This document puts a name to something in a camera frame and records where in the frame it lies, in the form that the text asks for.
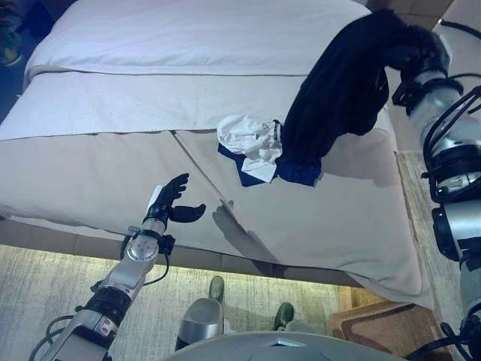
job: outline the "white cloth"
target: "white cloth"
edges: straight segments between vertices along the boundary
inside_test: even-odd
[[[272,181],[282,153],[280,124],[248,114],[225,117],[217,127],[219,143],[234,154],[244,154],[242,171],[264,182]]]
[[[79,0],[26,66],[105,74],[307,75],[348,23],[350,0]]]

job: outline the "black cloth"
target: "black cloth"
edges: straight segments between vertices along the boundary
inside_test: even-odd
[[[369,132],[389,86],[383,52],[407,26],[392,11],[362,17],[342,29],[302,83],[282,136],[283,158],[310,163],[342,134]]]

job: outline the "shoe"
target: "shoe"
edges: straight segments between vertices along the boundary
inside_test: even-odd
[[[277,310],[276,318],[274,320],[274,331],[279,327],[286,328],[287,323],[294,319],[294,306],[288,302],[284,302]]]
[[[216,276],[212,278],[209,287],[209,298],[216,299],[220,304],[224,301],[224,279]]]

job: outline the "beige carpet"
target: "beige carpet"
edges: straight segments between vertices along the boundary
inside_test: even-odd
[[[0,360],[27,360],[48,323],[73,314],[92,295],[89,287],[116,261],[0,245]],[[156,266],[151,277],[163,267]],[[145,287],[111,348],[114,361],[158,361],[173,352],[183,313],[207,296],[210,279],[225,279],[227,332],[271,329],[279,305],[289,301],[296,318],[330,334],[338,286],[173,267],[163,281]]]
[[[439,321],[446,321],[453,329],[458,329],[463,316],[459,294],[459,264],[447,259],[437,249],[431,209],[438,205],[431,201],[428,180],[421,179],[421,173],[425,171],[421,152],[400,152],[398,166],[416,246],[425,262],[434,293],[434,313]]]

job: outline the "silver robot arm segment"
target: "silver robot arm segment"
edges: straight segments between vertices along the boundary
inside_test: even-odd
[[[171,236],[164,236],[168,220],[195,222],[205,211],[205,205],[171,207],[186,189],[188,176],[182,174],[160,190],[140,229],[129,227],[135,231],[131,232],[133,238],[125,247],[123,259],[103,281],[92,287],[94,296],[75,314],[43,355],[42,361],[108,359],[107,351],[127,310],[144,285],[147,273],[153,268],[157,254],[163,253],[168,261],[175,241]]]

